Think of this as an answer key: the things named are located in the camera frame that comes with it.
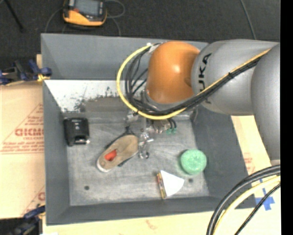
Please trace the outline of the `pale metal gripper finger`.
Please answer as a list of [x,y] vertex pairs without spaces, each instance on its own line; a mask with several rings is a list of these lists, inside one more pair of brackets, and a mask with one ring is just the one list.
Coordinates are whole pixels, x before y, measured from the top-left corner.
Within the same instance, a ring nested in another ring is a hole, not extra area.
[[142,132],[139,136],[139,145],[146,145],[154,141],[148,132]]
[[139,144],[138,145],[138,156],[141,159],[148,159],[149,158],[149,145],[147,144]]

